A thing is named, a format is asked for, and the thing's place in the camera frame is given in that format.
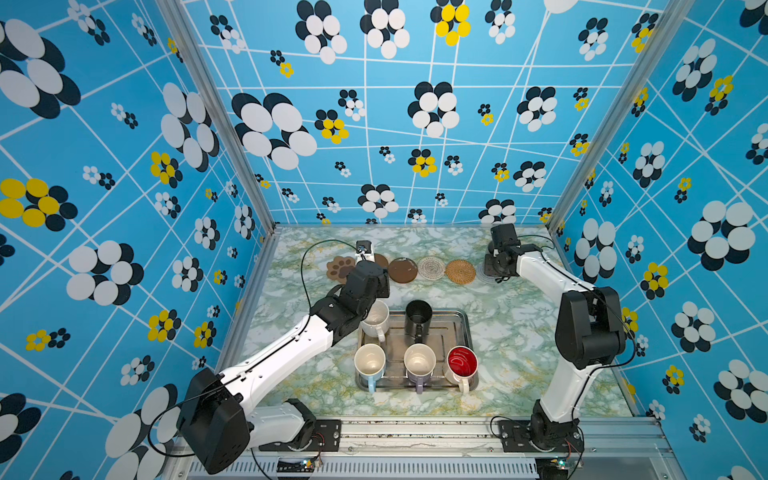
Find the multicolour woven round coaster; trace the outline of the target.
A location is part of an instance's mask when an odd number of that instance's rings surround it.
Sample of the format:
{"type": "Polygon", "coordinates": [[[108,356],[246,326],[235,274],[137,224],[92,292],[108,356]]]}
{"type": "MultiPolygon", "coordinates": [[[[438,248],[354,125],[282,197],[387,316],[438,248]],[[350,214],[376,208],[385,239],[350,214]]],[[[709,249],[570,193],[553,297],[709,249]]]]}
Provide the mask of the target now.
{"type": "Polygon", "coordinates": [[[418,262],[417,267],[418,275],[429,281],[437,281],[445,275],[445,263],[435,256],[422,258],[418,262]]]}

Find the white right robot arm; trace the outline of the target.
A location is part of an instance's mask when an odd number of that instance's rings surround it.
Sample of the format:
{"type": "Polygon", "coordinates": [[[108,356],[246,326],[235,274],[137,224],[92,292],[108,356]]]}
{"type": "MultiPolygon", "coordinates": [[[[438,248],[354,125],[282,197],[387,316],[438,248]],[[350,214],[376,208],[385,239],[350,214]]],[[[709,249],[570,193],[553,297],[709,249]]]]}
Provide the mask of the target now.
{"type": "Polygon", "coordinates": [[[552,450],[578,432],[579,410],[599,372],[614,366],[627,333],[618,293],[597,287],[552,263],[535,244],[523,243],[512,224],[491,228],[484,274],[499,283],[520,277],[559,304],[555,326],[558,365],[545,394],[534,404],[531,442],[552,450]]]}

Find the tan rattan round coaster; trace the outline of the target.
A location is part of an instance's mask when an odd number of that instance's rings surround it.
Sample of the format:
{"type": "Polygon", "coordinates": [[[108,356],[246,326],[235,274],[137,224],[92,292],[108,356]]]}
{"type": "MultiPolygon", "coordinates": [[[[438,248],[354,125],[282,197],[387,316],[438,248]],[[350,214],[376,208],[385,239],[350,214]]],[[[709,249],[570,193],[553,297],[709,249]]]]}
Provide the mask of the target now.
{"type": "Polygon", "coordinates": [[[445,275],[458,285],[468,285],[476,278],[475,267],[467,260],[452,260],[445,267],[445,275]]]}

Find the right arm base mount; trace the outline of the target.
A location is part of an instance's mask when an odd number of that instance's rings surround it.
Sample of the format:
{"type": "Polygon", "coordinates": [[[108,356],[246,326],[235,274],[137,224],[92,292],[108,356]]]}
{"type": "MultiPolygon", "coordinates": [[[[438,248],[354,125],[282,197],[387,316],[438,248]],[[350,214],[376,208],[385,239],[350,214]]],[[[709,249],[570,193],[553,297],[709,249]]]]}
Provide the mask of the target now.
{"type": "Polygon", "coordinates": [[[493,419],[492,433],[505,453],[566,455],[583,451],[584,434],[578,424],[550,422],[539,416],[532,420],[493,419]]]}

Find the dark brown round wooden coaster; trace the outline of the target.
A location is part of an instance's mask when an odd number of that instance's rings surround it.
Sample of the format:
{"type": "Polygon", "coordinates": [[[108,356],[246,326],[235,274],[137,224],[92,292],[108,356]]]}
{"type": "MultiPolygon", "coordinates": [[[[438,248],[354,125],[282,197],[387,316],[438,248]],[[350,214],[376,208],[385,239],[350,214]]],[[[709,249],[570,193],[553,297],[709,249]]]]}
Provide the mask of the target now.
{"type": "Polygon", "coordinates": [[[384,255],[379,253],[374,254],[374,262],[380,267],[382,267],[383,269],[387,269],[389,266],[388,259],[384,255]]]}

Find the paw print cork coaster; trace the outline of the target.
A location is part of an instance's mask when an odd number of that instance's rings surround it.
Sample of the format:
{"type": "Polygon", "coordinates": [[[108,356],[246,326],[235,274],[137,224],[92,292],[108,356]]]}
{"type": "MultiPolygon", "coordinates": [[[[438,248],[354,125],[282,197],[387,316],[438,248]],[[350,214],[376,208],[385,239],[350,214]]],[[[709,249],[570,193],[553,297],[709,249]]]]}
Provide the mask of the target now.
{"type": "Polygon", "coordinates": [[[355,268],[356,260],[349,256],[336,256],[326,264],[326,276],[328,279],[345,284],[350,272],[355,268]]]}

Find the white mug blue handle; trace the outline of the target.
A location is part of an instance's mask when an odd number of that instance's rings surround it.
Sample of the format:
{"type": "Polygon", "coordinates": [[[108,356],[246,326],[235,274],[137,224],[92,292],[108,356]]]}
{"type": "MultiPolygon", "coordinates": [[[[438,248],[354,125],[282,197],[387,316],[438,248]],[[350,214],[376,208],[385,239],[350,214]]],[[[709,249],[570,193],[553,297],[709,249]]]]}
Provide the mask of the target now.
{"type": "Polygon", "coordinates": [[[386,370],[386,353],[376,344],[365,344],[355,353],[354,366],[357,373],[366,382],[370,393],[376,392],[378,381],[386,370]]]}

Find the rusty brown round coaster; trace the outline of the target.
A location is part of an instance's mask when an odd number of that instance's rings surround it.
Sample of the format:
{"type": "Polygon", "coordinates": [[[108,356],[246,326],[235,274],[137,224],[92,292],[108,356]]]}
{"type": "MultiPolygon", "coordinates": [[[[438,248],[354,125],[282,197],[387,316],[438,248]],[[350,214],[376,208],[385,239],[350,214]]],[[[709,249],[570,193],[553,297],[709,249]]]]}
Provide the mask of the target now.
{"type": "Polygon", "coordinates": [[[391,281],[407,284],[418,276],[418,265],[410,258],[397,258],[389,263],[388,274],[391,281]]]}

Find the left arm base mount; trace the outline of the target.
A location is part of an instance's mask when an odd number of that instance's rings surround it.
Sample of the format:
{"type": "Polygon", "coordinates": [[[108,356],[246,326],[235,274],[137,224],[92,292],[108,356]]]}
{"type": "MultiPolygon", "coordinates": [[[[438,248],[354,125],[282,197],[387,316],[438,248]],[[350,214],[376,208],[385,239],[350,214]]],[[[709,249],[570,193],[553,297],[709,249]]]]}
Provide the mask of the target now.
{"type": "Polygon", "coordinates": [[[290,442],[272,442],[257,447],[260,452],[338,452],[342,433],[339,419],[318,419],[312,432],[306,428],[290,442]]]}

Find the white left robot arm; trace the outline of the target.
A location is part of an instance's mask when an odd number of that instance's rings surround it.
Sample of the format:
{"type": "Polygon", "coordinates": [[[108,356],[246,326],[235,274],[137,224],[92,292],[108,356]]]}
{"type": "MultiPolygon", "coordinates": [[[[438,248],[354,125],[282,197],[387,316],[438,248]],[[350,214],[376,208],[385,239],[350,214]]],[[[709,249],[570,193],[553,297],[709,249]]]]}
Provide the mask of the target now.
{"type": "Polygon", "coordinates": [[[220,373],[205,370],[190,381],[177,429],[206,472],[215,475],[246,450],[299,437],[314,420],[303,404],[257,414],[260,401],[296,369],[358,330],[389,277],[372,254],[359,254],[347,281],[315,302],[299,323],[265,349],[220,373]]]}

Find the black metal mug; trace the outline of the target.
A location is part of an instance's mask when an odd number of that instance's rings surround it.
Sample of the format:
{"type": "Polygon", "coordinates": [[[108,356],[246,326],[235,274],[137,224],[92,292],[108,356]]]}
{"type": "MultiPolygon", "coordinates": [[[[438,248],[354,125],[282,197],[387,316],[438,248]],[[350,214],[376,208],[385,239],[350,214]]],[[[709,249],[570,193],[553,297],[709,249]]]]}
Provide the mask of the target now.
{"type": "Polygon", "coordinates": [[[405,308],[405,334],[410,336],[415,343],[427,341],[429,328],[433,316],[433,309],[424,300],[413,300],[405,308]]]}

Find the white ceramic mug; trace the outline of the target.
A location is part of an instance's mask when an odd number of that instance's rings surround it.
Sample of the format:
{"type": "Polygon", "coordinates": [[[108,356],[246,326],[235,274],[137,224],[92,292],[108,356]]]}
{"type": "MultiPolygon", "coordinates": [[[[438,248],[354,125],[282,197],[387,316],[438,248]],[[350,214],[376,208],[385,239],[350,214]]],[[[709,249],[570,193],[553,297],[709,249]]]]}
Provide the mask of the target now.
{"type": "Polygon", "coordinates": [[[368,314],[360,323],[362,332],[376,338],[379,343],[386,341],[386,334],[390,328],[390,310],[381,299],[377,299],[370,307],[368,314]]]}

